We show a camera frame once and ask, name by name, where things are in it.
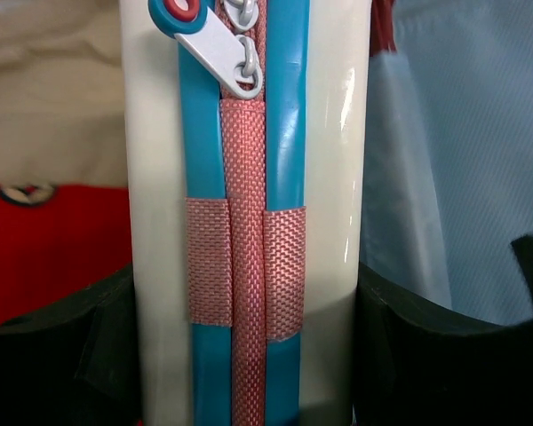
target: white chain link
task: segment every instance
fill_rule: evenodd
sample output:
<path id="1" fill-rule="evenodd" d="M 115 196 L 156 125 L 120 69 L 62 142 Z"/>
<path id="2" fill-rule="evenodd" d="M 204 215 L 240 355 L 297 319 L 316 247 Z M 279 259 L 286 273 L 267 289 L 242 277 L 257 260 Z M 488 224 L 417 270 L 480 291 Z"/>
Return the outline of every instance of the white chain link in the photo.
<path id="1" fill-rule="evenodd" d="M 241 75 L 243 77 L 251 77 L 255 74 L 257 67 L 259 66 L 259 54 L 255 48 L 255 42 L 252 38 L 245 35 L 238 35 L 237 40 L 239 40 L 245 48 L 245 65 L 243 65 L 243 70 Z"/>
<path id="2" fill-rule="evenodd" d="M 223 6 L 237 33 L 249 31 L 259 19 L 257 0 L 223 0 Z"/>

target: blue zipper tape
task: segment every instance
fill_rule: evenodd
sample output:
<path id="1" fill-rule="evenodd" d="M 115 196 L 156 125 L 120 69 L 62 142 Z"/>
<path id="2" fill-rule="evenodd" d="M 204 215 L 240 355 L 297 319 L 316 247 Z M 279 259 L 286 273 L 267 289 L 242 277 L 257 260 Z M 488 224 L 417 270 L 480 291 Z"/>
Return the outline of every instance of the blue zipper tape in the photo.
<path id="1" fill-rule="evenodd" d="M 269 0 L 266 209 L 304 206 L 309 0 Z M 298 425 L 300 333 L 266 349 L 266 426 Z"/>
<path id="2" fill-rule="evenodd" d="M 187 197 L 225 199 L 219 84 L 182 46 L 179 86 Z M 231 328 L 193 324 L 192 360 L 194 426 L 231 426 Z"/>

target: red fabric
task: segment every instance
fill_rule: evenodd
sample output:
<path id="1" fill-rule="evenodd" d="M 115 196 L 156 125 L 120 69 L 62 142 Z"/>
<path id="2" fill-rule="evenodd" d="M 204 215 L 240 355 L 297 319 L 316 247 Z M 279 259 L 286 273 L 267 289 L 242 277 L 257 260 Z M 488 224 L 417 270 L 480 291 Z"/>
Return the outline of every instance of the red fabric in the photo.
<path id="1" fill-rule="evenodd" d="M 397 51 L 393 32 L 394 0 L 373 0 L 371 4 L 370 56 L 380 51 Z"/>
<path id="2" fill-rule="evenodd" d="M 62 186 L 39 207 L 0 198 L 0 324 L 132 260 L 128 191 Z"/>

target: pink fabric tab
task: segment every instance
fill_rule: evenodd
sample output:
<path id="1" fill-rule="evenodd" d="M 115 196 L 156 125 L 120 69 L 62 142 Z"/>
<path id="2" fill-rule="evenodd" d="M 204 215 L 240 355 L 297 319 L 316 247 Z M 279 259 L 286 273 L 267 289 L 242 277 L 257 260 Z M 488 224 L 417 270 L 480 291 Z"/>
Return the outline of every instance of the pink fabric tab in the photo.
<path id="1" fill-rule="evenodd" d="M 233 248 L 233 425 L 264 426 L 265 103 L 224 99 L 221 119 Z"/>
<path id="2" fill-rule="evenodd" d="M 306 281 L 306 208 L 265 212 L 266 338 L 302 328 Z"/>
<path id="3" fill-rule="evenodd" d="M 231 232 L 227 200 L 187 202 L 187 283 L 192 323 L 232 325 Z"/>

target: light blue fabric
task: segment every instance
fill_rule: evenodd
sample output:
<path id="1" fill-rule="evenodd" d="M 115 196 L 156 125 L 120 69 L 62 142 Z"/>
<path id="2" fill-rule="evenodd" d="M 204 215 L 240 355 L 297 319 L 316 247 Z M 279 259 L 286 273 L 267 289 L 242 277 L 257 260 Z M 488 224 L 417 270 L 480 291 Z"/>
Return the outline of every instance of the light blue fabric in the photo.
<path id="1" fill-rule="evenodd" d="M 457 312 L 527 320 L 510 243 L 533 233 L 533 0 L 397 0 L 394 34 L 370 62 L 362 260 Z M 417 280 L 443 256 L 448 281 Z"/>

